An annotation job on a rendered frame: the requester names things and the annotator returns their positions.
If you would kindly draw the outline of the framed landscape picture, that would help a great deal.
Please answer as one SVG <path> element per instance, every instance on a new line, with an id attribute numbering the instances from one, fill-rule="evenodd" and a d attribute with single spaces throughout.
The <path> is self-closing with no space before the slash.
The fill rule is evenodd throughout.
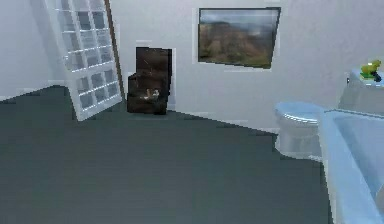
<path id="1" fill-rule="evenodd" d="M 270 69 L 280 15 L 280 7 L 200 8 L 197 61 Z"/>

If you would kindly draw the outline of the white toilet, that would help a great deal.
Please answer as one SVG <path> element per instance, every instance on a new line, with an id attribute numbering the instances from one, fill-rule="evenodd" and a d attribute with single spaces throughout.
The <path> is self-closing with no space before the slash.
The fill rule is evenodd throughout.
<path id="1" fill-rule="evenodd" d="M 337 109 L 384 116 L 384 71 L 379 79 L 366 79 L 360 69 L 347 72 L 347 84 Z M 314 103 L 285 101 L 275 105 L 279 126 L 275 148 L 294 159 L 322 161 L 318 135 L 319 117 L 326 108 Z"/>

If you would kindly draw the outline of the white glass-paned room door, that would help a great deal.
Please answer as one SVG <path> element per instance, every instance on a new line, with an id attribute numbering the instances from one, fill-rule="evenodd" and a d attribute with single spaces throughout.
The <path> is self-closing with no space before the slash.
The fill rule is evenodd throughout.
<path id="1" fill-rule="evenodd" d="M 79 121 L 122 101 L 104 0 L 44 0 Z"/>

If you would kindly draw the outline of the pale blue bathtub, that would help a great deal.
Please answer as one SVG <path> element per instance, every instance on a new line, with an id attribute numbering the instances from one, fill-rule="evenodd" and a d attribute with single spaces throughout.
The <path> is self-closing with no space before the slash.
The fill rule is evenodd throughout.
<path id="1" fill-rule="evenodd" d="M 333 224 L 384 224 L 384 116 L 327 110 L 319 138 Z"/>

